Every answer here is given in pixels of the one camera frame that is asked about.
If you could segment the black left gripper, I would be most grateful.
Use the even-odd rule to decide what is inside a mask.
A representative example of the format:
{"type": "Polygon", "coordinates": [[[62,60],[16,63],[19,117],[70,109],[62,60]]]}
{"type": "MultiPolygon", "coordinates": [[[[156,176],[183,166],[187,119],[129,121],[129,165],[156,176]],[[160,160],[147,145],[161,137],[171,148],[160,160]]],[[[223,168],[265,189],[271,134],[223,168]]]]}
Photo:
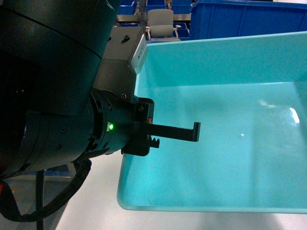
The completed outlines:
{"type": "Polygon", "coordinates": [[[121,150],[122,154],[148,155],[150,148],[158,149],[160,139],[178,139],[198,142],[201,123],[194,122],[192,129],[151,124],[154,116],[154,101],[138,98],[138,103],[128,103],[107,91],[92,90],[90,101],[94,111],[94,128],[89,137],[87,156],[109,155],[121,150]],[[143,124],[143,133],[135,123],[143,124]]]}

